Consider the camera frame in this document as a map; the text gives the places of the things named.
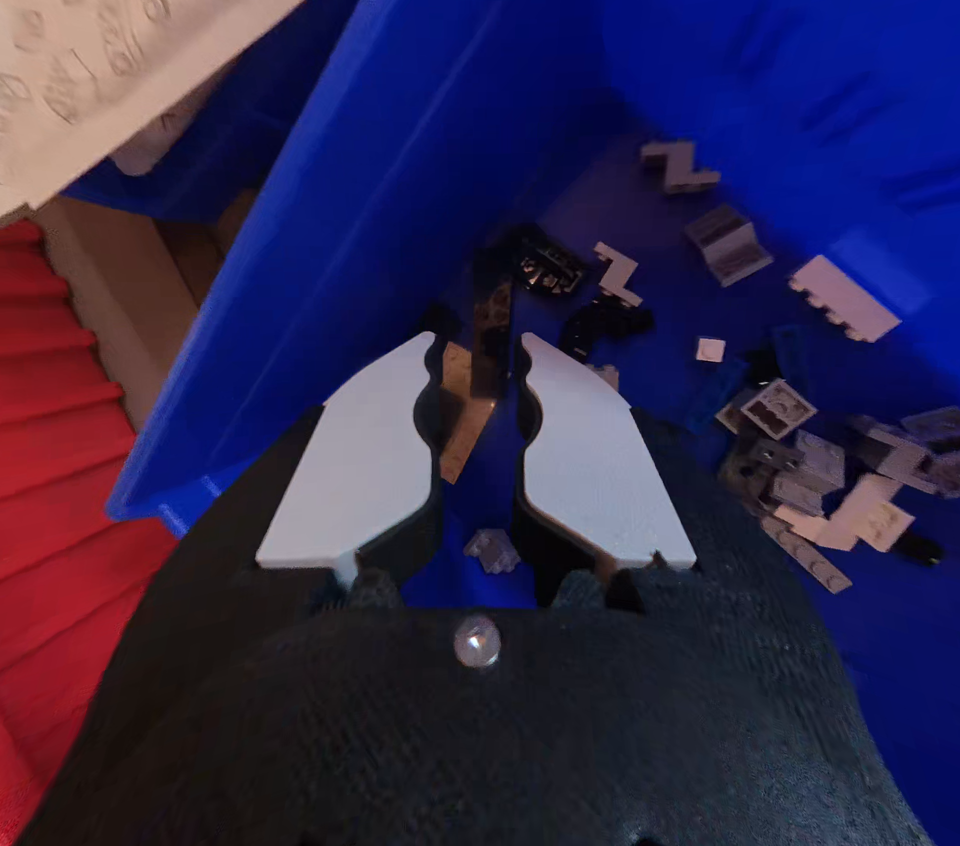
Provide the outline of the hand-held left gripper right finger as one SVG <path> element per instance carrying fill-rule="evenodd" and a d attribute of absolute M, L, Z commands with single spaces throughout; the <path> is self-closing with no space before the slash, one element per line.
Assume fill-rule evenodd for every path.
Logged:
<path fill-rule="evenodd" d="M 517 348 L 517 460 L 511 540 L 554 596 L 568 575 L 609 581 L 697 554 L 626 399 L 602 374 L 533 332 Z"/>

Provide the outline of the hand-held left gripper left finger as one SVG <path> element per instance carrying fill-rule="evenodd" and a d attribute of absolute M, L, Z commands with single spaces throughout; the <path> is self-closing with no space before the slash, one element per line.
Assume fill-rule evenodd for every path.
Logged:
<path fill-rule="evenodd" d="M 445 340 L 421 332 L 333 393 L 255 554 L 265 570 L 327 569 L 342 588 L 380 571 L 401 588 L 443 534 Z"/>

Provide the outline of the blue plastic bin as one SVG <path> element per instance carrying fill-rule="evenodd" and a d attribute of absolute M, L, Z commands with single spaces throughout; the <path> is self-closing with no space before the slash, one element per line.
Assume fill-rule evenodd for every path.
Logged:
<path fill-rule="evenodd" d="M 166 221 L 210 224 L 262 185 L 359 0 L 304 0 L 234 63 L 191 125 L 138 177 L 105 158 L 64 196 Z"/>
<path fill-rule="evenodd" d="M 692 141 L 714 189 L 669 195 L 653 142 Z M 684 229 L 727 204 L 774 262 L 722 287 Z M 596 642 L 452 656 L 452 606 L 523 640 L 554 614 L 530 570 L 500 582 L 435 555 L 406 610 L 282 620 L 200 674 L 119 766 L 121 844 L 866 844 L 846 818 L 865 719 L 909 826 L 958 844 L 958 501 L 907 498 L 935 567 L 841 554 L 853 586 L 802 579 L 707 472 L 722 434 L 681 423 L 708 369 L 694 332 L 806 337 L 811 392 L 881 419 L 958 403 L 958 0 L 360 0 L 201 308 L 116 512 L 174 501 L 184 535 L 157 612 L 198 670 L 201 622 L 254 569 L 200 568 L 279 491 L 323 396 L 450 290 L 501 228 L 540 214 L 584 250 L 640 259 L 655 329 L 621 389 L 717 566 L 656 574 L 647 615 Z M 849 339 L 787 284 L 823 255 L 901 320 Z"/>

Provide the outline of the small bluish grey lego piece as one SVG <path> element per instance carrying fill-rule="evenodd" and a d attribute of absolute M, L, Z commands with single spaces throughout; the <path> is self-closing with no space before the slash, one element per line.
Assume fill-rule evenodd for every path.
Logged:
<path fill-rule="evenodd" d="M 510 574 L 522 562 L 509 534 L 501 528 L 477 530 L 463 547 L 462 553 L 476 559 L 488 576 Z"/>

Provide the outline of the black lego corner plate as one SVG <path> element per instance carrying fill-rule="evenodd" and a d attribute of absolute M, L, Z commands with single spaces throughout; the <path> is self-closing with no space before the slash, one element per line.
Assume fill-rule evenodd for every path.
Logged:
<path fill-rule="evenodd" d="M 573 360 L 589 361 L 603 341 L 623 341 L 651 332 L 655 317 L 650 309 L 631 306 L 613 296 L 599 296 L 577 309 L 563 324 L 558 349 Z"/>

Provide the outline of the white stepped lego plate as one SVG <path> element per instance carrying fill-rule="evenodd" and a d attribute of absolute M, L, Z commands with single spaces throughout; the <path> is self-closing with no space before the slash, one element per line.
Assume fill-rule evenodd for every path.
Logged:
<path fill-rule="evenodd" d="M 601 293 L 627 309 L 638 308 L 642 297 L 629 288 L 629 281 L 639 264 L 602 241 L 596 242 L 594 253 L 606 263 L 606 269 L 598 283 Z"/>
<path fill-rule="evenodd" d="M 681 195 L 707 192 L 722 179 L 719 171 L 698 168 L 695 164 L 696 143 L 692 140 L 647 142 L 639 148 L 639 160 L 646 167 L 657 166 L 662 172 L 665 194 Z"/>

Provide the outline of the heap of grey lego bricks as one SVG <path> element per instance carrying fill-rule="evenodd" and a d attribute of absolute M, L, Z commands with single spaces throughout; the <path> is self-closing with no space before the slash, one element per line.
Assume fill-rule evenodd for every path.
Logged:
<path fill-rule="evenodd" d="M 680 427 L 701 436 L 718 427 L 731 436 L 719 479 L 750 515 L 823 588 L 852 585 L 822 550 L 864 544 L 922 568 L 946 557 L 895 502 L 911 489 L 958 501 L 958 406 L 885 423 L 868 415 L 843 421 L 836 443 L 808 428 L 808 343 L 798 324 L 772 326 L 759 348 L 715 364 Z"/>

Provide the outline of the long white lego plate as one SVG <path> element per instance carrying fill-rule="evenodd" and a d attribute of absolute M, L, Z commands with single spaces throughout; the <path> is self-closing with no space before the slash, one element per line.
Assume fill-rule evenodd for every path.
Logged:
<path fill-rule="evenodd" d="M 825 319 L 861 343 L 874 344 L 902 320 L 824 255 L 816 255 L 787 280 Z"/>

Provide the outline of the red plastic bin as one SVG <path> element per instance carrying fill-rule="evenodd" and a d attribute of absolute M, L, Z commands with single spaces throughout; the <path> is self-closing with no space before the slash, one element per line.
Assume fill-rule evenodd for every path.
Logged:
<path fill-rule="evenodd" d="M 40 226 L 1 232 L 1 842 L 65 759 L 124 627 L 174 539 L 116 523 L 136 435 Z"/>

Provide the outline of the black lego bracket piece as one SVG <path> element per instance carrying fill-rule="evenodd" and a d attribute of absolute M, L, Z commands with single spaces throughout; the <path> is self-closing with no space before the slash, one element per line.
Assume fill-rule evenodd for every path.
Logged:
<path fill-rule="evenodd" d="M 536 224 L 514 230 L 511 271 L 528 291 L 544 297 L 570 297 L 584 283 L 590 264 Z"/>

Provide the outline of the white lego bracket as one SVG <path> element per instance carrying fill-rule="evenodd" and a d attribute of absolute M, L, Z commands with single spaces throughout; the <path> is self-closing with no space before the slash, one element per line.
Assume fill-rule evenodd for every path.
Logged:
<path fill-rule="evenodd" d="M 728 288 L 774 263 L 758 240 L 754 223 L 733 206 L 721 204 L 684 228 L 706 267 Z"/>

